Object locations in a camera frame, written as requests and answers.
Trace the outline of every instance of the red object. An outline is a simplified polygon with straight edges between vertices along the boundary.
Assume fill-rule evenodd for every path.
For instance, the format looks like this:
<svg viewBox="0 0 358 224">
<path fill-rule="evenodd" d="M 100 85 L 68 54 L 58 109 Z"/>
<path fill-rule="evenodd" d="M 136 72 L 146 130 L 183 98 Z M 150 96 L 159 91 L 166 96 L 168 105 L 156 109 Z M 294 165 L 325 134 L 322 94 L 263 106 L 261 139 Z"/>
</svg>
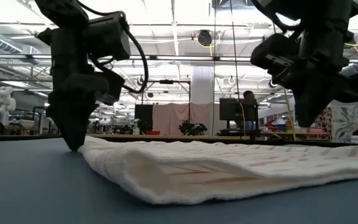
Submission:
<svg viewBox="0 0 358 224">
<path fill-rule="evenodd" d="M 267 123 L 265 124 L 265 127 L 272 127 L 274 121 L 275 121 L 275 120 L 271 120 L 271 121 L 267 122 Z"/>
<path fill-rule="evenodd" d="M 160 131 L 146 131 L 146 135 L 160 135 Z"/>
</svg>

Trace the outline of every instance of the cloth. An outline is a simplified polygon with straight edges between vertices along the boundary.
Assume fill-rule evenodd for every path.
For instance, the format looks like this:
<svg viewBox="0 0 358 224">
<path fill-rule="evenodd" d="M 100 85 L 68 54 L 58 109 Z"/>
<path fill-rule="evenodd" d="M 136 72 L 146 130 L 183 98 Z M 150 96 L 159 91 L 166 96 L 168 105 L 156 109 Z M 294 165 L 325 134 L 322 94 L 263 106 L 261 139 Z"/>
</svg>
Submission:
<svg viewBox="0 0 358 224">
<path fill-rule="evenodd" d="M 190 103 L 190 123 L 205 124 L 207 104 Z M 189 104 L 154 105 L 153 130 L 161 135 L 182 135 L 179 125 L 189 120 Z"/>
<path fill-rule="evenodd" d="M 208 135 L 215 136 L 217 133 L 220 133 L 220 130 L 227 128 L 226 121 L 220 120 L 220 110 L 219 104 L 217 103 L 208 103 L 207 105 L 207 117 L 206 117 L 206 128 L 208 128 Z"/>
<path fill-rule="evenodd" d="M 354 131 L 358 130 L 358 105 L 333 106 L 333 142 L 352 142 Z"/>
<path fill-rule="evenodd" d="M 79 151 L 97 173 L 153 204 L 193 205 L 358 178 L 358 146 L 107 142 Z"/>
</svg>

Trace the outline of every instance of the ceiling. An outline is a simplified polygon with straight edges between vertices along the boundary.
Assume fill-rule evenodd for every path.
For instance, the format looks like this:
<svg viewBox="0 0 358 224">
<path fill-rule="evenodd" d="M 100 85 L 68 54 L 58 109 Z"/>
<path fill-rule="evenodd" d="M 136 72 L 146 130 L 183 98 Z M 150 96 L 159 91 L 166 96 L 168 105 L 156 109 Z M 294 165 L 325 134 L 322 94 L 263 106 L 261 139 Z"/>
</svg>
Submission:
<svg viewBox="0 0 358 224">
<path fill-rule="evenodd" d="M 226 7 L 212 7 L 213 0 L 82 0 L 87 6 L 103 12 L 124 11 L 127 16 L 130 29 L 140 42 L 146 55 L 179 55 L 179 56 L 204 56 L 233 57 L 236 51 L 237 57 L 250 57 L 252 51 L 261 43 L 262 38 L 274 33 L 273 25 L 262 13 L 253 7 L 235 7 L 233 17 Z M 97 18 L 88 12 L 89 18 Z M 285 23 L 294 23 L 286 18 Z M 0 38 L 11 41 L 12 45 L 28 45 L 37 49 L 39 54 L 49 54 L 50 47 L 35 38 L 36 33 L 46 28 L 56 26 L 44 17 L 33 0 L 0 0 Z M 200 30 L 209 30 L 212 38 L 216 38 L 214 47 L 202 47 L 196 37 Z M 349 30 L 355 33 L 358 43 L 358 16 L 351 19 Z M 131 43 L 132 55 L 139 52 Z M 355 48 L 347 49 L 344 55 L 348 58 L 358 58 Z M 49 76 L 50 61 L 33 66 L 18 60 L 0 59 L 0 64 L 13 69 L 15 72 L 3 71 L 1 76 L 12 78 L 41 78 L 51 79 Z M 194 63 L 176 61 L 149 62 L 151 80 L 171 79 L 187 81 L 191 79 Z M 140 61 L 123 61 L 114 64 L 114 71 L 126 79 L 128 85 L 138 88 L 137 79 L 144 73 Z M 240 65 L 237 68 L 240 91 L 252 90 L 256 92 L 280 92 L 280 88 L 271 89 L 268 86 L 270 75 L 264 70 L 251 65 Z M 229 96 L 237 91 L 236 83 L 232 78 L 236 77 L 236 68 L 233 63 L 219 63 L 215 68 L 216 100 Z M 51 83 L 37 83 L 32 87 L 51 88 Z M 145 98 L 152 102 L 188 101 L 188 87 L 183 85 L 154 84 L 149 92 L 154 93 L 153 98 Z M 140 96 L 123 94 L 121 103 L 139 102 Z"/>
</svg>

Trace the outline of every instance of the workshop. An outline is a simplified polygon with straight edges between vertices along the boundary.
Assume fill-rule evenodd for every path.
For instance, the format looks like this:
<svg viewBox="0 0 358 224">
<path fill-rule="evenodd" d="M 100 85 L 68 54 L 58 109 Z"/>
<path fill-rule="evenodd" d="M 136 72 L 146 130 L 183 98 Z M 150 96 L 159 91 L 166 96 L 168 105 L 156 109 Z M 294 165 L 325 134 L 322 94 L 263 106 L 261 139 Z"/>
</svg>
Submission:
<svg viewBox="0 0 358 224">
<path fill-rule="evenodd" d="M 358 223 L 358 0 L 0 0 L 5 223 Z"/>
</svg>

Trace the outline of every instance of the desk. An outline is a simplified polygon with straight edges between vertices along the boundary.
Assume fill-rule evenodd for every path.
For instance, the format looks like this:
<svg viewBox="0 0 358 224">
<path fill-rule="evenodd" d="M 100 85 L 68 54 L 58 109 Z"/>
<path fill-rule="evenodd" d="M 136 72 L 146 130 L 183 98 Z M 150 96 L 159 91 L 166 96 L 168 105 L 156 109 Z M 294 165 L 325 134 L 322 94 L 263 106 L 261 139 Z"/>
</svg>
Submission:
<svg viewBox="0 0 358 224">
<path fill-rule="evenodd" d="M 227 141 L 245 141 L 249 140 L 248 136 L 154 136 L 154 135 L 136 135 L 136 134 L 87 134 L 87 136 L 105 139 L 114 142 L 129 141 L 165 141 L 165 142 L 227 142 Z"/>
<path fill-rule="evenodd" d="M 63 139 L 0 142 L 0 224 L 354 224 L 358 180 L 230 202 L 153 206 L 93 171 Z"/>
<path fill-rule="evenodd" d="M 273 131 L 262 131 L 260 135 L 271 135 L 271 134 L 289 134 L 293 135 L 293 133 L 281 133 L 281 132 L 273 132 Z M 327 135 L 327 133 L 295 133 L 296 135 Z"/>
<path fill-rule="evenodd" d="M 293 133 L 282 133 L 282 132 L 271 132 L 271 131 L 265 131 L 261 132 L 261 136 L 271 136 L 273 134 L 277 134 L 283 138 L 289 138 L 293 140 Z M 331 138 L 327 133 L 295 133 L 297 136 L 297 139 L 299 138 L 301 141 L 331 141 Z"/>
</svg>

